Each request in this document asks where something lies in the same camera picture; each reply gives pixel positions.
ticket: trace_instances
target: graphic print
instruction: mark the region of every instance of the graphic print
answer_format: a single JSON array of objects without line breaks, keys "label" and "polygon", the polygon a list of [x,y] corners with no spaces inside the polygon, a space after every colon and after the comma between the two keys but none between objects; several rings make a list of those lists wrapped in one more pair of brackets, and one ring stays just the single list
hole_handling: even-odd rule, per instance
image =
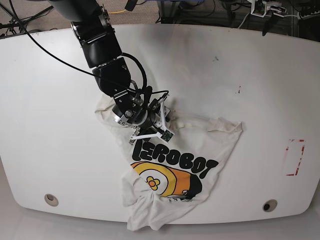
[{"label": "graphic print", "polygon": [[162,197],[192,199],[202,191],[198,176],[187,171],[148,161],[131,166]]}]

